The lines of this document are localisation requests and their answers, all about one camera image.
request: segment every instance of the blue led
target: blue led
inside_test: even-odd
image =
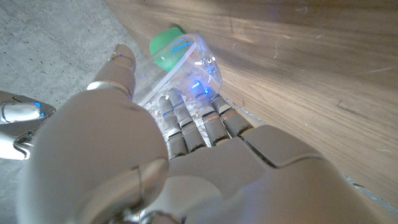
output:
[[[42,107],[42,105],[40,103],[38,103],[38,102],[33,102],[32,104],[36,105],[39,108]]]
[[[199,85],[199,82],[197,82],[196,84],[194,84],[193,86],[192,86],[192,88],[195,88],[196,86],[198,86]]]
[[[194,43],[194,42],[188,42],[188,43],[179,45],[178,47],[172,49],[172,52],[176,52],[178,49],[180,49],[180,48],[182,48],[182,47],[184,47],[184,46],[187,46],[187,45],[191,45],[191,44],[193,44],[193,43]]]

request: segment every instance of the white robotic hand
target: white robotic hand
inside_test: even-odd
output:
[[[43,102],[0,91],[0,158],[28,159],[35,131],[54,111]]]
[[[117,46],[89,91],[39,130],[20,223],[379,222],[318,151],[275,127],[252,128],[222,97],[200,103],[212,147],[178,90],[160,99],[168,156],[153,117],[131,102],[134,66]],[[208,91],[198,88],[196,100]]]

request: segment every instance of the green object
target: green object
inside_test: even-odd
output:
[[[149,53],[154,55],[160,49],[171,43],[177,37],[184,35],[184,33],[178,27],[173,27],[157,34],[149,43]],[[179,47],[177,50],[166,51],[160,55],[157,55],[154,62],[166,72],[171,71],[177,62],[182,58],[185,52],[188,50],[188,46]]]

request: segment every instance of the gray floor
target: gray floor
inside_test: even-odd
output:
[[[0,0],[0,90],[62,105],[83,91],[118,43],[145,55],[103,1]],[[0,159],[0,223],[16,223],[24,161]]]

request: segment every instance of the wooden wall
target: wooden wall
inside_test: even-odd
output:
[[[398,207],[396,1],[106,2],[147,54],[174,25],[200,34],[221,94]]]

